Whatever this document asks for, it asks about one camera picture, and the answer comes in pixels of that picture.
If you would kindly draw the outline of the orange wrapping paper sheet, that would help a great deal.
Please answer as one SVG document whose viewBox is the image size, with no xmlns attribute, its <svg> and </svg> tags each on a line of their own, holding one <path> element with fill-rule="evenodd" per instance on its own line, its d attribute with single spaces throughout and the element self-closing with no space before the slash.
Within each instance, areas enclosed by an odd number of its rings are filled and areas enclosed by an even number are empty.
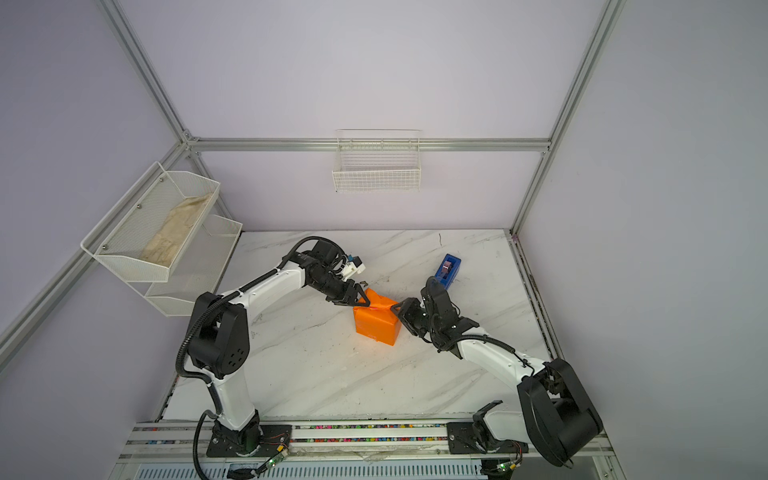
<svg viewBox="0 0 768 480">
<path fill-rule="evenodd" d="M 377 342 L 394 346 L 402 326 L 391 310 L 397 302 L 379 295 L 373 289 L 367 289 L 365 293 L 370 305 L 356 306 L 353 309 L 356 332 Z"/>
</svg>

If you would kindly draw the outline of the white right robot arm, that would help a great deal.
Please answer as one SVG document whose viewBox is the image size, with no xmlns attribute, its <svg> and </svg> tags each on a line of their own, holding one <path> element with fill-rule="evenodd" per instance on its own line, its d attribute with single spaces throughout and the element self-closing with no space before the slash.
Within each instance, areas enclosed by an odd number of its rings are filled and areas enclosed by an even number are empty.
<svg viewBox="0 0 768 480">
<path fill-rule="evenodd" d="M 480 454 L 511 453 L 520 464 L 533 447 L 556 467 L 603 431 L 603 421 L 574 368 L 565 360 L 544 361 L 517 351 L 458 314 L 453 304 L 443 309 L 416 298 L 391 307 L 408 332 L 440 352 L 453 354 L 491 373 L 516 391 L 519 407 L 505 410 L 493 400 L 472 415 L 470 422 L 448 428 L 452 442 Z"/>
</svg>

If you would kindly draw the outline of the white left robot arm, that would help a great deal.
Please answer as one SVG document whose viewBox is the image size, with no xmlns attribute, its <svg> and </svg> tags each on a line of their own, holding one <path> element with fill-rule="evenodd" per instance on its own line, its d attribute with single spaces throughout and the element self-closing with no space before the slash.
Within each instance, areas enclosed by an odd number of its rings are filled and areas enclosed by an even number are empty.
<svg viewBox="0 0 768 480">
<path fill-rule="evenodd" d="M 364 270 L 358 257 L 350 258 L 339 272 L 316 261 L 289 262 L 225 295 L 200 295 L 176 356 L 177 375 L 204 382 L 220 425 L 234 432 L 245 430 L 257 417 L 242 372 L 250 355 L 250 323 L 278 300 L 306 286 L 335 305 L 368 307 L 363 286 L 352 279 Z"/>
</svg>

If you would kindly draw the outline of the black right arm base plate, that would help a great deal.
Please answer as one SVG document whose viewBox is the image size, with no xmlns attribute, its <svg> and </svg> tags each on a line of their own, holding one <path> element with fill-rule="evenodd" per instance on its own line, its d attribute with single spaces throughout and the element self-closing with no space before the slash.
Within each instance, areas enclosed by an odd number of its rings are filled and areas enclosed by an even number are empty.
<svg viewBox="0 0 768 480">
<path fill-rule="evenodd" d="M 498 440 L 487 427 L 477 422 L 449 422 L 447 428 L 448 450 L 452 455 L 460 454 L 526 454 L 529 447 L 524 442 Z"/>
</svg>

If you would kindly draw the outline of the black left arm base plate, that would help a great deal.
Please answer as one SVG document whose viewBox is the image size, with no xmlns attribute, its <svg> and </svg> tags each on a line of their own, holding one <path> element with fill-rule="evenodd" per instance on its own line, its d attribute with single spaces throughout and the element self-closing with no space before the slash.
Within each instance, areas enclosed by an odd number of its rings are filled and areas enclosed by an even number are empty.
<svg viewBox="0 0 768 480">
<path fill-rule="evenodd" d="M 242 431 L 226 428 L 215 422 L 206 450 L 208 458 L 253 457 L 269 458 L 290 444 L 293 427 L 289 424 L 259 424 Z"/>
</svg>

